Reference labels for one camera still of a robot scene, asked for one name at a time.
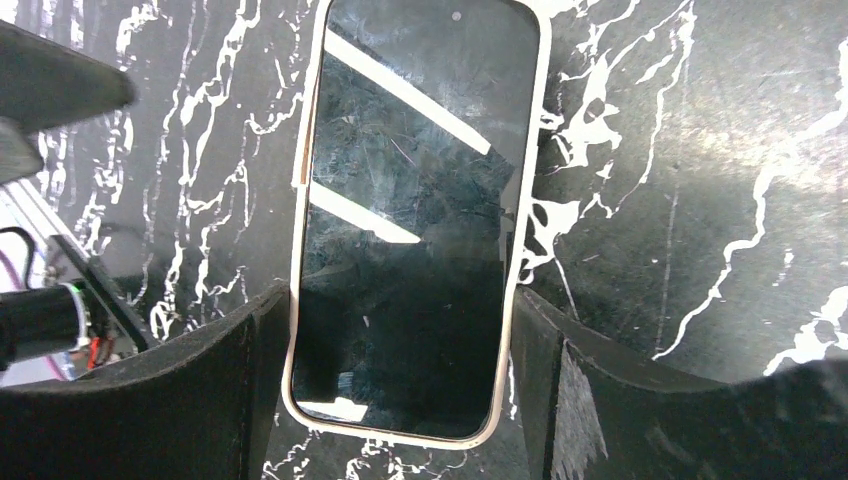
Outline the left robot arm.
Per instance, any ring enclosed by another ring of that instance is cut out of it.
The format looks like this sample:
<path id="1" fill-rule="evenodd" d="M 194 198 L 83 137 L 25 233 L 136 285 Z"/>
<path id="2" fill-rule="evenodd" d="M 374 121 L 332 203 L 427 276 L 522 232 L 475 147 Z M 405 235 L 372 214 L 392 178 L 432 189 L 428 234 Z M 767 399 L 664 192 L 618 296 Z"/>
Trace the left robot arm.
<path id="1" fill-rule="evenodd" d="M 112 112 L 136 99 L 119 70 L 8 22 L 1 24 L 1 184 L 33 176 L 44 159 L 31 137 L 46 130 Z M 30 277 L 36 243 L 24 228 L 9 226 L 27 245 L 22 289 L 1 296 L 1 367 L 61 351 L 79 350 L 120 329 L 138 351 L 155 339 L 119 296 L 95 258 L 86 258 L 69 236 L 53 241 L 79 279 L 40 288 Z"/>

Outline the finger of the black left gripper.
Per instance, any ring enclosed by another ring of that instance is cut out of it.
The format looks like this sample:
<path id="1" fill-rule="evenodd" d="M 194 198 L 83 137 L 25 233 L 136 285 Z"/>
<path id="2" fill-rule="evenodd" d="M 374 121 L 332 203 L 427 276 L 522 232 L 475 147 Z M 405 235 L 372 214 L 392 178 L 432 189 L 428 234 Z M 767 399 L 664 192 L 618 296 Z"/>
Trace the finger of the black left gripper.
<path id="1" fill-rule="evenodd" d="M 120 110 L 136 98 L 125 73 L 3 21 L 1 183 L 44 168 L 32 135 Z"/>

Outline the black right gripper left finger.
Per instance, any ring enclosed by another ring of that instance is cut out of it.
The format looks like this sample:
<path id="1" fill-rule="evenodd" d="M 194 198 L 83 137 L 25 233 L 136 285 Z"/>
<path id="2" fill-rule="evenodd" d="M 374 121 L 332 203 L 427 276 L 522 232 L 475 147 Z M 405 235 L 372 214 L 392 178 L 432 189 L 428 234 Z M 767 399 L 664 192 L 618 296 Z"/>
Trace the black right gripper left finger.
<path id="1" fill-rule="evenodd" d="M 73 381 L 1 392 L 5 479 L 258 479 L 290 339 L 275 284 L 225 317 Z"/>

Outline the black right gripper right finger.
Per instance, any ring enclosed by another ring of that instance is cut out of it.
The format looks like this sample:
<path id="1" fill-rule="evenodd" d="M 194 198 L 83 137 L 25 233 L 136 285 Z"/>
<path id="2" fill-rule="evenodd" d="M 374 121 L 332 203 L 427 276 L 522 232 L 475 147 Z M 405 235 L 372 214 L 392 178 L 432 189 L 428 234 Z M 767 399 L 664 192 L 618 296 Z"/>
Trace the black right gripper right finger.
<path id="1" fill-rule="evenodd" d="M 527 287 L 512 359 L 535 479 L 843 479 L 847 364 L 726 384 L 654 362 Z"/>

